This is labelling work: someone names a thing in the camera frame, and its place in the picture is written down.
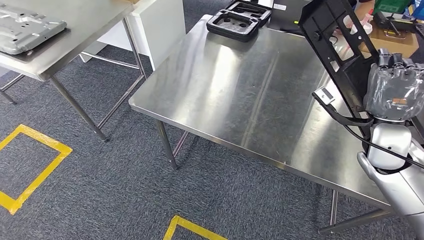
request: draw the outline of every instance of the metal table top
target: metal table top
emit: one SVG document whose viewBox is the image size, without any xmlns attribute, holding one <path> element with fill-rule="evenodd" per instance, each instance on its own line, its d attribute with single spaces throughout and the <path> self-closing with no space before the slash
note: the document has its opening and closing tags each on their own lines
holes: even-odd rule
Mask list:
<svg viewBox="0 0 424 240">
<path fill-rule="evenodd" d="M 310 181 L 391 207 L 357 162 L 361 143 L 313 100 L 336 86 L 306 39 L 267 29 L 242 43 L 205 15 L 130 98 L 132 109 Z"/>
<path fill-rule="evenodd" d="M 133 10 L 125 0 L 1 0 L 67 22 L 67 29 L 32 54 L 0 52 L 0 66 L 46 81 Z"/>
</svg>

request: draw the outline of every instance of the yellow tape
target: yellow tape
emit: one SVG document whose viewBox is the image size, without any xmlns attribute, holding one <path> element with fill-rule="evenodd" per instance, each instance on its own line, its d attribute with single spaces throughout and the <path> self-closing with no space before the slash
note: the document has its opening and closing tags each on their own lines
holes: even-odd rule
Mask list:
<svg viewBox="0 0 424 240">
<path fill-rule="evenodd" d="M 2 150 L 20 133 L 58 151 L 59 155 L 40 173 L 40 175 L 34 179 L 34 181 L 19 195 L 16 200 L 0 191 L 0 205 L 7 209 L 12 215 L 14 215 L 16 211 L 22 207 L 22 204 L 24 204 L 25 200 L 28 199 L 34 190 L 53 172 L 53 170 L 55 170 L 62 160 L 72 152 L 72 149 L 65 144 L 22 124 L 0 142 L 0 150 Z"/>
<path fill-rule="evenodd" d="M 206 239 L 209 240 L 227 240 L 226 238 L 211 232 L 207 230 L 206 228 L 203 228 L 197 224 L 192 223 L 191 221 L 185 220 L 184 218 L 175 215 L 168 227 L 168 230 L 165 233 L 165 236 L 163 237 L 163 240 L 171 240 L 172 236 L 174 235 L 175 229 L 177 228 L 177 225 L 180 225 L 181 227 L 188 229 L 192 231 L 195 234 L 198 234 Z"/>
</svg>

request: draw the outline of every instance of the white sticker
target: white sticker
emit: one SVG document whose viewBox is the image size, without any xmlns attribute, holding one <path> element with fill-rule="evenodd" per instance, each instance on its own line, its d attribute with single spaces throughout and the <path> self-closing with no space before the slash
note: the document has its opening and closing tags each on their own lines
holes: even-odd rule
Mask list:
<svg viewBox="0 0 424 240">
<path fill-rule="evenodd" d="M 276 4 L 276 3 L 274 3 L 274 9 L 278 9 L 278 10 L 283 10 L 283 11 L 285 11 L 285 10 L 286 10 L 286 8 L 287 8 L 287 6 L 286 6 L 286 5 L 281 5 L 281 4 Z"/>
</svg>

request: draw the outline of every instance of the black case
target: black case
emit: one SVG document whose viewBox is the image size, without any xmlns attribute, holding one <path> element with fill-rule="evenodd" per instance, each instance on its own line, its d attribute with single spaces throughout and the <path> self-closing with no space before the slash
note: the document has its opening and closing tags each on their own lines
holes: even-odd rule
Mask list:
<svg viewBox="0 0 424 240">
<path fill-rule="evenodd" d="M 262 27 L 268 22 L 271 17 L 272 8 L 262 6 L 254 2 L 235 0 L 226 8 L 228 11 L 232 11 L 238 14 L 242 14 L 246 17 L 253 17 L 260 19 L 259 27 Z"/>
<path fill-rule="evenodd" d="M 240 42 L 248 42 L 258 34 L 260 20 L 229 10 L 220 10 L 207 23 L 209 32 Z"/>
</svg>

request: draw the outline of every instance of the plastic wrap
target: plastic wrap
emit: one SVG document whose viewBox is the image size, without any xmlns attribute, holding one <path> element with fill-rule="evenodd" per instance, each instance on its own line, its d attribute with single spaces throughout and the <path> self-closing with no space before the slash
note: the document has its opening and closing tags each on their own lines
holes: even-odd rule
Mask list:
<svg viewBox="0 0 424 240">
<path fill-rule="evenodd" d="M 391 56 L 392 67 L 389 67 L 389 61 L 384 63 L 381 57 L 379 66 L 371 66 L 364 105 L 376 118 L 400 122 L 411 119 L 423 109 L 424 71 L 410 59 L 402 60 L 400 56 L 400 60 L 401 63 L 396 64 Z"/>
</svg>

